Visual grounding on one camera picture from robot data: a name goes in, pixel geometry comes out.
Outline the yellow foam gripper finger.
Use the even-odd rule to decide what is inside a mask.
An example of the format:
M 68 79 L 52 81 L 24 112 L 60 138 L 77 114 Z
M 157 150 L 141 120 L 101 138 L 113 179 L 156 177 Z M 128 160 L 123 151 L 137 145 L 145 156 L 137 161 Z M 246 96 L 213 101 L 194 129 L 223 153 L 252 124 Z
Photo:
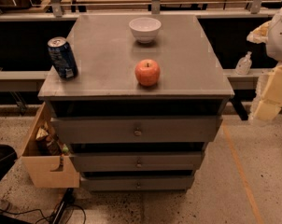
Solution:
M 263 23 L 248 34 L 247 41 L 255 44 L 266 44 L 268 42 L 269 27 L 269 21 Z
M 259 77 L 256 97 L 250 108 L 253 122 L 272 121 L 282 109 L 282 63 Z

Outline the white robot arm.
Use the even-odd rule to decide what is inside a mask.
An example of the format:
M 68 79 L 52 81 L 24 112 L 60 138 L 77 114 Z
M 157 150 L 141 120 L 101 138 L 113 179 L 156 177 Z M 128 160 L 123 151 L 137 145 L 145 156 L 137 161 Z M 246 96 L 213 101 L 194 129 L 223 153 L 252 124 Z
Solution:
M 282 109 L 282 8 L 270 21 L 251 31 L 247 41 L 264 43 L 267 56 L 277 61 L 275 68 L 259 78 L 250 110 L 251 122 L 263 124 L 272 121 Z

